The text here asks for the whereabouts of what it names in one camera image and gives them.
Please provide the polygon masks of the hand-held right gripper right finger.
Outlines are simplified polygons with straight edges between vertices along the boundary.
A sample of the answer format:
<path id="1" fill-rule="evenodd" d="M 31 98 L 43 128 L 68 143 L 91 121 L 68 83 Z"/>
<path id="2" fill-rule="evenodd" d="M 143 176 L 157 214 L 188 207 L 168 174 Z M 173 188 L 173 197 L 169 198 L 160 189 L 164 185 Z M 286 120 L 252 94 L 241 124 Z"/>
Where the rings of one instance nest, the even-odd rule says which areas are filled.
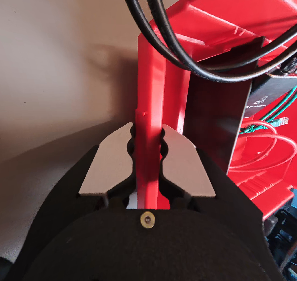
<path id="1" fill-rule="evenodd" d="M 196 146 L 167 124 L 161 131 L 159 190 L 169 201 L 215 198 L 216 193 L 203 166 Z"/>

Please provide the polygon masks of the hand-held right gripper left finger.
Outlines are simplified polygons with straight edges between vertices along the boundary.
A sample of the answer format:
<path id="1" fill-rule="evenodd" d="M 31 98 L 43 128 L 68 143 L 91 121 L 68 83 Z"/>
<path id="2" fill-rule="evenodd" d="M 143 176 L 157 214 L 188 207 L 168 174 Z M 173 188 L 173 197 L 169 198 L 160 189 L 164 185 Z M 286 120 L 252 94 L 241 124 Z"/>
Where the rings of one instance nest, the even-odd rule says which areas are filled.
<path id="1" fill-rule="evenodd" d="M 100 142 L 79 190 L 80 196 L 100 196 L 109 205 L 112 198 L 124 202 L 136 189 L 135 125 L 125 124 Z"/>

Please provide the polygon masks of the red plastic bin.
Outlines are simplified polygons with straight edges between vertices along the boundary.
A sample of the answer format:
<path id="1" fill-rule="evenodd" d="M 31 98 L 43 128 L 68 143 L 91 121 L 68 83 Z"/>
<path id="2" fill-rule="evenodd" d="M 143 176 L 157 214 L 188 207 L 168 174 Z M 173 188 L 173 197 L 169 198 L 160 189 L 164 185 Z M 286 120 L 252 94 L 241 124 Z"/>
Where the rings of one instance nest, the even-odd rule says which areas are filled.
<path id="1" fill-rule="evenodd" d="M 296 24 L 296 0 L 179 0 L 167 9 L 181 45 L 196 61 L 223 64 L 267 45 Z M 191 73 L 138 36 L 136 176 L 138 208 L 169 209 L 157 189 L 161 128 L 183 133 Z"/>

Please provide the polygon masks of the black ethernet splitter box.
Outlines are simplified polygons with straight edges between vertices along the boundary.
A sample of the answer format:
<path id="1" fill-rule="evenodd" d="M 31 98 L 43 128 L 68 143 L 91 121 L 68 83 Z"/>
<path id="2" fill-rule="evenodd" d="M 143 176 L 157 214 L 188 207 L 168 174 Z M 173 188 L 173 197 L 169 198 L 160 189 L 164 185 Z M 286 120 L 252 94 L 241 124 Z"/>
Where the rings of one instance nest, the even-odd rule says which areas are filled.
<path id="1" fill-rule="evenodd" d="M 264 74 L 252 83 L 243 118 L 248 118 L 286 94 L 297 84 L 296 74 L 272 75 Z"/>

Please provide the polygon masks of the black bin divider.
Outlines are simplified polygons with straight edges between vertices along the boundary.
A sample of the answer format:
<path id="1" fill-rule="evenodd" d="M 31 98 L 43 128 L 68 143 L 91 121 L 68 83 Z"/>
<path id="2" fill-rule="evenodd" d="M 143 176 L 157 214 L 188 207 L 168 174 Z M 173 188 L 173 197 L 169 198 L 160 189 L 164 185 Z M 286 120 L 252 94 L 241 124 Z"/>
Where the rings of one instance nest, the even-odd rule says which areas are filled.
<path id="1" fill-rule="evenodd" d="M 190 76 L 183 135 L 228 172 L 253 79 L 218 83 Z"/>

